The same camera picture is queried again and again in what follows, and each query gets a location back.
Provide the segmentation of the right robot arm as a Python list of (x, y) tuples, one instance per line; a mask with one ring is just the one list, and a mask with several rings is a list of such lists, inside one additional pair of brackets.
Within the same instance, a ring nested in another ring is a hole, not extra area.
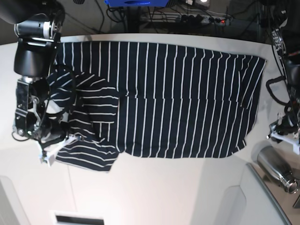
[[(14, 25), (18, 37), (14, 71), (21, 79), (16, 87), (15, 132), (42, 148), (68, 139), (68, 126), (61, 119), (75, 100), (75, 74), (68, 66), (54, 63), (64, 7), (56, 0), (2, 0), (0, 17)], [(70, 97), (60, 112), (47, 113), (52, 92), (47, 78), (62, 69), (71, 76)]]

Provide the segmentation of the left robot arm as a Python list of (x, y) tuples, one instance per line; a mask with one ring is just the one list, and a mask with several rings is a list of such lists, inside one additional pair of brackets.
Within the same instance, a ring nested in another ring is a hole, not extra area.
[[(280, 76), (266, 82), (271, 98), (284, 106), (283, 117), (270, 124), (271, 138), (281, 142), (293, 134), (300, 138), (300, 2), (298, 0), (262, 0), (269, 30), (271, 49)], [(271, 85), (283, 81), (289, 97), (287, 103), (279, 100)]]

